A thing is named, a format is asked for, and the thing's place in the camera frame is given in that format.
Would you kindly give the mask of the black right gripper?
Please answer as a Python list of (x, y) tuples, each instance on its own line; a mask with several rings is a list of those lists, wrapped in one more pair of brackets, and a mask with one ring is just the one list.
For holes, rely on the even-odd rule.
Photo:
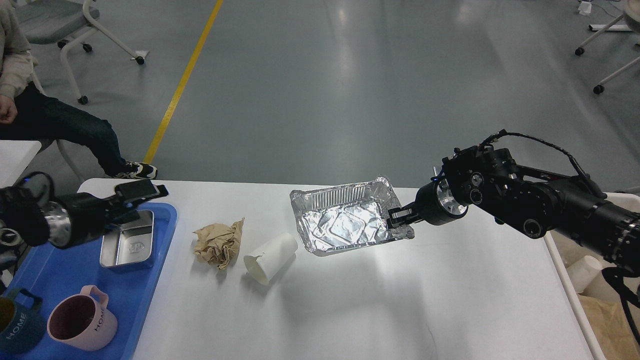
[(414, 209), (411, 206), (389, 209), (387, 228), (397, 229), (421, 221), (441, 226), (465, 217), (467, 212), (468, 207), (454, 198), (448, 180), (442, 178), (418, 190)]

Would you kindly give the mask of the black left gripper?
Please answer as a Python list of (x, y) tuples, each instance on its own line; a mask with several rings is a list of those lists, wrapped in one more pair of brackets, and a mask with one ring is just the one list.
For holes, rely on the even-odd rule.
[(92, 242), (124, 224), (139, 220), (140, 215), (134, 207), (167, 196), (169, 191), (165, 185), (141, 179), (117, 184), (114, 195), (106, 198), (89, 193), (55, 197), (45, 205), (49, 232), (46, 241), (58, 249)]

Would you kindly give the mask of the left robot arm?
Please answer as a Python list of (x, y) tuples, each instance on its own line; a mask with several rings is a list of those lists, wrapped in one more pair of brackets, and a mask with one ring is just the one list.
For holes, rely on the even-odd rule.
[(149, 179), (117, 184), (103, 198), (85, 192), (57, 195), (53, 178), (34, 171), (1, 189), (1, 229), (32, 248), (46, 243), (75, 248), (139, 219), (140, 205), (168, 195), (165, 185)]

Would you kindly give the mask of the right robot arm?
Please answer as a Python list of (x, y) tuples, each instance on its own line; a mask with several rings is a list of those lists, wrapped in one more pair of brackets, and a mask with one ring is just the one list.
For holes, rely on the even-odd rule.
[(494, 142), (510, 136), (502, 129), (478, 145), (455, 148), (442, 159), (441, 170), (421, 187), (414, 201), (388, 211), (387, 226), (395, 229), (425, 221), (440, 226), (461, 219), (474, 205), (531, 239), (556, 231), (599, 254), (611, 266), (602, 270), (617, 292), (633, 337), (639, 331), (630, 305), (639, 305), (639, 291), (624, 283), (640, 274), (639, 214), (615, 205), (560, 146), (534, 137), (535, 142), (567, 156), (575, 175), (563, 175), (519, 165), (507, 148)]

